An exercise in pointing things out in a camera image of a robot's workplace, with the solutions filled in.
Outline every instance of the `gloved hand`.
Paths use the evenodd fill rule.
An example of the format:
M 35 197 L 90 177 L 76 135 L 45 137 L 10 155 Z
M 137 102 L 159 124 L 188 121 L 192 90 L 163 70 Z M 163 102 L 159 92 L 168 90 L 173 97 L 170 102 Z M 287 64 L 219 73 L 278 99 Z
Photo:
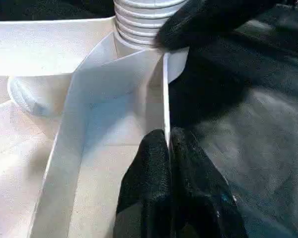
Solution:
M 247 238 L 228 185 L 183 129 L 144 137 L 121 183 L 114 238 Z
M 168 50 L 203 46 L 283 0 L 189 0 L 162 26 L 156 45 Z
M 171 132 L 177 194 L 176 230 L 180 238 L 247 238 L 228 184 L 187 130 Z

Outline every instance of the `white plastic container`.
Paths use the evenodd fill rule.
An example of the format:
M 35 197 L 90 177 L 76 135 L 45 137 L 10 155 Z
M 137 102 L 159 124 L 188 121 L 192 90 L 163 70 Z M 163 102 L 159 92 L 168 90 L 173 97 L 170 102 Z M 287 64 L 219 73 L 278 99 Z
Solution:
M 111 237 L 121 178 L 140 141 L 162 128 L 169 142 L 168 82 L 187 51 L 120 58 L 119 45 L 110 33 L 73 74 L 30 238 Z
M 159 28 L 186 0 L 114 0 L 117 29 L 121 37 L 150 47 Z

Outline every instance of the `black fabric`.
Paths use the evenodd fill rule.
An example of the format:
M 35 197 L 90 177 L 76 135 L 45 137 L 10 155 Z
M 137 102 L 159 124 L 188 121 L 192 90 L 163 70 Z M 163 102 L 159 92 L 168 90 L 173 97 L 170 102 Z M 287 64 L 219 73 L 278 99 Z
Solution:
M 156 44 L 169 50 L 201 47 L 279 2 L 281 0 L 189 0 L 162 26 Z
M 121 183 L 115 238 L 166 238 L 171 229 L 171 174 L 162 130 L 140 143 Z
M 190 225 L 201 238 L 246 238 L 242 217 L 225 179 L 194 135 L 174 128 L 171 143 L 178 174 L 179 229 Z
M 0 0 L 0 21 L 102 18 L 114 14 L 112 0 Z

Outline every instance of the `white plastic bin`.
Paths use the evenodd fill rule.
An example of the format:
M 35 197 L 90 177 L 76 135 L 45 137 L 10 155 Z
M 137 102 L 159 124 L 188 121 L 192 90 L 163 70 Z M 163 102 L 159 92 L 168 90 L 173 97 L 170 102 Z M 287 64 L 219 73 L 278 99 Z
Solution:
M 72 77 L 31 238 L 111 237 L 121 178 L 140 141 L 156 128 L 169 141 L 168 81 L 187 51 L 119 58 L 118 45 L 109 34 Z

